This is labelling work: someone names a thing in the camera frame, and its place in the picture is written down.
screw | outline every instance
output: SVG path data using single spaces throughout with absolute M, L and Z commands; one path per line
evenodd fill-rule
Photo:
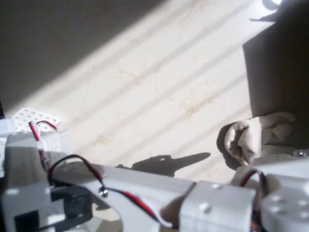
M 108 196 L 108 189 L 107 188 L 100 188 L 98 193 L 101 197 L 107 197 Z
M 296 156 L 296 157 L 306 157 L 307 156 L 307 153 L 304 151 L 304 150 L 296 150 L 293 152 L 293 156 Z

black wire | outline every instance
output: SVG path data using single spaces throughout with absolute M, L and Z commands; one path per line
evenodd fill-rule
M 95 176 L 95 178 L 102 184 L 102 187 L 100 187 L 100 190 L 103 191 L 105 189 L 107 189 L 108 191 L 114 191 L 114 192 L 118 192 L 120 194 L 122 194 L 123 196 L 125 196 L 126 198 L 128 198 L 132 203 L 134 203 L 137 207 L 139 207 L 140 209 L 142 209 L 146 214 L 148 214 L 150 217 L 152 217 L 154 220 L 158 221 L 158 219 L 155 217 L 155 215 L 152 215 L 150 212 L 148 212 L 145 208 L 143 208 L 142 205 L 140 205 L 135 199 L 131 198 L 130 196 L 128 196 L 125 192 L 114 189 L 114 188 L 105 188 L 104 183 L 103 183 L 103 178 L 101 176 L 101 174 L 94 168 L 92 167 L 92 165 L 83 157 L 79 156 L 79 155 L 68 155 L 60 160 L 58 160 L 56 163 L 54 163 L 52 165 L 52 167 L 49 169 L 49 173 L 48 173 L 48 181 L 50 184 L 53 183 L 53 173 L 55 168 L 63 161 L 65 160 L 69 160 L 69 159 L 81 159 L 83 161 L 83 163 L 86 165 L 86 167 L 88 168 L 88 170 Z M 173 229 L 177 229 L 178 226 L 177 225 L 173 225 L 172 226 Z
M 267 191 L 266 177 L 265 177 L 264 173 L 261 170 L 258 170 L 258 169 L 251 169 L 251 170 L 249 170 L 245 174 L 245 177 L 242 179 L 242 181 L 240 183 L 240 186 L 244 187 L 254 174 L 258 174 L 259 175 L 259 184 L 261 186 L 261 192 L 262 192 L 263 196 L 265 196 L 266 195 L 266 191 Z
M 65 160 L 70 160 L 70 159 L 75 159 L 75 158 L 78 158 L 78 159 L 81 159 L 83 161 L 83 163 L 86 165 L 86 167 L 88 168 L 88 170 L 95 176 L 95 178 L 102 184 L 102 188 L 105 189 L 105 186 L 103 184 L 103 178 L 102 176 L 97 172 L 96 169 L 94 169 L 91 164 L 83 157 L 79 156 L 79 155 L 75 155 L 75 154 L 72 154 L 72 155 L 68 155 L 60 160 L 58 160 L 56 163 L 54 163 L 52 165 L 52 167 L 49 169 L 49 173 L 48 173 L 48 181 L 50 183 L 50 185 L 53 183 L 53 173 L 54 173 L 54 170 L 56 168 L 56 166 L 58 166 L 61 162 L 65 161 Z

cloth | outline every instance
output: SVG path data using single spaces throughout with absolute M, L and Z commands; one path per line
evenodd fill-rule
M 289 123 L 293 121 L 293 114 L 277 112 L 237 122 L 225 135 L 225 148 L 241 165 L 248 165 L 253 159 L 268 154 L 267 150 L 270 153 L 275 150 L 266 144 L 283 141 L 291 133 Z

red wire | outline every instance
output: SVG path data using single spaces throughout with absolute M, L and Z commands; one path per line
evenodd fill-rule
M 32 130 L 32 133 L 33 133 L 33 135 L 34 135 L 34 137 L 35 137 L 35 140 L 36 140 L 37 142 L 40 141 L 40 136 L 38 135 L 37 131 L 35 130 L 35 128 L 34 128 L 34 126 L 32 125 L 31 122 L 29 122 L 29 126 L 30 126 L 30 128 L 31 128 L 31 130 Z
M 86 159 L 83 158 L 83 157 L 81 157 L 80 159 L 82 159 L 85 163 L 87 163 L 87 164 L 89 165 L 89 167 L 91 168 L 91 170 L 92 170 L 93 172 L 95 172 L 95 173 L 97 174 L 97 176 L 99 176 L 99 177 L 101 178 L 101 180 L 103 180 L 103 176 L 98 172 L 97 169 L 95 169 L 95 168 L 91 165 L 91 163 L 89 163 L 88 160 L 86 160 Z
M 251 221 L 251 227 L 254 229 L 254 231 L 258 231 L 258 227 L 254 221 Z
M 51 126 L 52 128 L 54 128 L 55 130 L 58 130 L 58 128 L 53 123 L 51 123 L 49 121 L 42 120 L 42 121 L 37 122 L 36 124 L 39 125 L 40 123 L 46 123 L 49 126 Z
M 144 209 L 148 214 L 150 214 L 153 218 L 156 218 L 154 212 L 151 208 L 148 207 L 140 198 L 134 196 L 130 192 L 123 192 L 128 198 L 132 199 L 136 204 L 138 204 L 142 209 Z
M 264 174 L 260 171 L 260 170 L 257 170 L 257 169 L 252 169 L 250 170 L 246 175 L 245 177 L 243 178 L 243 180 L 241 181 L 240 185 L 239 186 L 245 186 L 247 181 L 251 178 L 251 176 L 253 176 L 255 173 L 258 173 L 259 176 L 260 176 L 260 182 L 262 184 L 262 186 L 265 185 L 265 176 Z
M 42 159 L 45 159 L 45 155 L 44 155 L 44 152 L 43 151 L 40 151 L 39 150 L 39 154 L 40 154 L 40 157 L 42 158 Z M 47 164 L 47 168 L 48 169 L 50 169 L 50 161 L 48 161 L 48 162 L 46 162 L 46 164 Z

white 3d-printed robot part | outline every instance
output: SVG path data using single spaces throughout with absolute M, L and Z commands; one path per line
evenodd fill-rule
M 262 224 L 266 231 L 309 231 L 308 179 L 273 174 L 267 177 L 272 183 L 270 187 L 275 190 L 261 206 Z
M 61 120 L 59 117 L 53 116 L 51 114 L 33 109 L 31 107 L 21 108 L 16 114 L 12 117 L 15 122 L 17 131 L 31 131 L 28 123 L 34 121 L 35 123 L 39 121 L 49 121 L 54 125 L 59 125 Z M 53 131 L 54 129 L 49 127 L 46 124 L 39 124 L 39 130 L 41 131 Z
M 200 181 L 180 209 L 180 232 L 248 232 L 255 191 Z

